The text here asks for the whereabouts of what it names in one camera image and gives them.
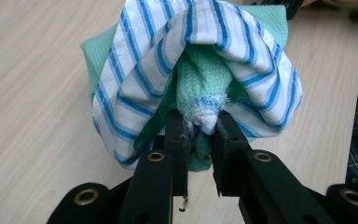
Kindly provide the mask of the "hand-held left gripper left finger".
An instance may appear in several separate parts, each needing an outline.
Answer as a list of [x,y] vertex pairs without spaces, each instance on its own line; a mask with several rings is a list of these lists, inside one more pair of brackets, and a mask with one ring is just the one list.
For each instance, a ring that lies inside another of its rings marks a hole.
[[177,109],[167,114],[164,146],[172,154],[172,194],[187,197],[189,153],[193,145],[186,122]]

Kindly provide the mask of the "teal garment with striped trim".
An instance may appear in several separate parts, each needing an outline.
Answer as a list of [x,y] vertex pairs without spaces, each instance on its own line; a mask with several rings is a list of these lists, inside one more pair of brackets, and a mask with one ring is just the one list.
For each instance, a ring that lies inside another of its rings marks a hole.
[[278,135],[302,99],[287,36],[282,6],[126,0],[117,24],[81,46],[92,119],[107,150],[122,167],[135,167],[173,109],[194,143],[195,172],[211,165],[221,111],[248,137]]

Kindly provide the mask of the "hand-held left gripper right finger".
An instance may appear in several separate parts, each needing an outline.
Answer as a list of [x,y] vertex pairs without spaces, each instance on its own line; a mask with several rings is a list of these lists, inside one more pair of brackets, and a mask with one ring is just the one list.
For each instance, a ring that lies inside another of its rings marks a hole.
[[227,112],[218,114],[212,136],[213,178],[219,195],[239,197],[245,178],[248,141],[234,118]]

